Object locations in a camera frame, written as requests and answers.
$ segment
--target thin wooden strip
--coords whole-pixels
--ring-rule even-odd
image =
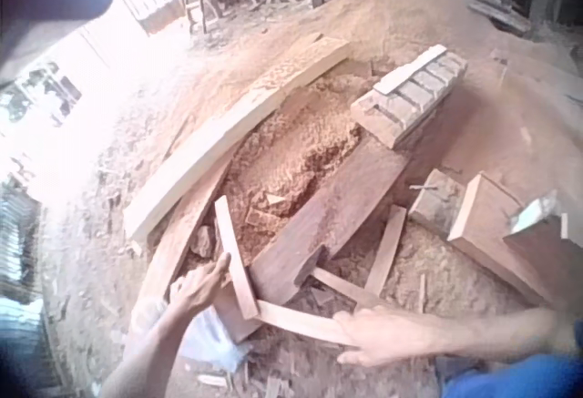
[[[386,224],[381,245],[376,252],[371,272],[368,274],[368,280],[364,285],[364,289],[373,295],[378,296],[383,291],[384,283],[393,267],[394,256],[399,247],[406,216],[406,209],[396,205],[391,206],[389,221]],[[358,304],[356,309],[361,309],[362,307],[361,304]]]
[[[403,172],[408,159],[367,138],[338,171],[290,219],[249,267],[257,298],[283,305],[299,288],[294,284],[319,245],[333,257],[363,224]],[[215,309],[230,337],[241,342],[261,326],[240,315],[232,284]]]
[[[257,303],[260,310],[259,319],[262,322],[320,341],[353,346],[353,341],[334,319],[286,309],[262,300],[257,300]]]
[[[260,77],[227,113],[207,121],[152,175],[124,211],[128,237],[144,239],[192,184],[294,88],[310,84],[348,55],[347,42],[323,38]]]
[[[415,61],[409,64],[405,64],[404,66],[397,67],[391,73],[385,75],[383,79],[374,85],[374,89],[385,96],[390,95],[399,86],[409,80],[409,78],[412,77],[416,72],[421,70],[424,66],[427,66],[439,56],[443,55],[446,50],[447,48],[441,45],[429,47],[420,56],[418,56]]]
[[[235,294],[241,314],[244,319],[254,318],[259,314],[255,295],[249,284],[247,271],[243,264],[235,237],[235,229],[229,214],[229,203],[226,196],[221,196],[215,201],[215,214],[219,225],[220,241],[225,251],[230,254],[229,273],[235,287]]]
[[[325,284],[345,297],[358,302],[364,308],[371,308],[375,305],[384,305],[390,308],[393,307],[389,302],[382,300],[378,296],[374,296],[362,287],[358,287],[347,280],[343,280],[322,268],[315,268],[312,271],[312,276],[322,284]]]

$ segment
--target hand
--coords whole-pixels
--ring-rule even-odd
[[[354,315],[340,311],[334,315],[357,351],[338,356],[339,363],[378,366],[397,360],[435,354],[439,351],[444,320],[429,314],[388,310],[377,306]]]
[[[178,278],[170,286],[170,305],[193,314],[205,310],[219,293],[229,263],[230,254],[222,253],[216,263],[205,264]]]

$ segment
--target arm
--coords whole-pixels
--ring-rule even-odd
[[[146,335],[140,350],[109,375],[100,397],[164,396],[182,336],[192,318],[212,304],[229,262],[229,254],[223,254],[216,265],[210,263],[192,270],[173,285],[171,290],[178,291],[172,296],[168,309]]]
[[[409,357],[438,354],[511,361],[536,353],[577,354],[575,322],[547,309],[487,318],[446,319],[430,314],[360,310],[334,319],[353,339],[357,351],[340,363],[375,366]]]

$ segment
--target wood scrap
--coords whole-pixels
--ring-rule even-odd
[[[465,188],[462,205],[448,237],[459,250],[514,286],[534,304],[552,301],[545,284],[528,262],[503,241],[510,217],[521,210],[515,199],[478,174]]]
[[[241,315],[244,319],[254,318],[259,314],[259,309],[240,255],[239,246],[237,245],[226,196],[221,196],[215,201],[215,214],[217,215],[222,247],[230,254],[229,273],[235,288]]]
[[[373,139],[361,142],[250,265],[257,298],[278,305],[288,302],[299,291],[294,284],[298,272],[307,260],[313,260],[318,245],[325,245],[327,255],[333,257],[389,191],[407,162],[405,156]],[[235,342],[261,326],[260,321],[243,320],[232,284],[220,291],[214,306]]]
[[[366,291],[361,287],[358,287],[355,284],[352,284],[347,280],[343,280],[342,278],[337,277],[327,270],[316,267],[312,271],[312,276],[322,284],[325,284],[338,293],[341,293],[345,297],[358,302],[362,308],[370,309],[376,305],[384,305],[386,307],[392,308],[391,303],[388,301],[379,298],[378,296],[370,293],[369,291]]]
[[[260,310],[259,319],[269,325],[320,341],[353,345],[350,337],[334,319],[286,309],[262,300],[257,300],[257,303]]]
[[[379,296],[383,291],[386,279],[393,267],[394,257],[399,247],[401,233],[403,232],[404,220],[407,210],[396,205],[391,206],[389,220],[384,229],[383,238],[379,250],[374,257],[374,263],[364,285],[364,289],[375,296]],[[356,305],[356,310],[361,309],[362,304]]]
[[[348,55],[348,43],[323,38],[266,72],[222,117],[205,122],[164,161],[126,208],[128,237],[145,238],[209,167],[277,109],[294,88],[310,84]]]
[[[399,148],[432,116],[466,68],[464,59],[443,46],[434,46],[413,63],[385,75],[373,90],[356,99],[351,115],[388,148]]]
[[[462,205],[464,191],[464,186],[434,168],[409,210],[409,218],[446,239]]]

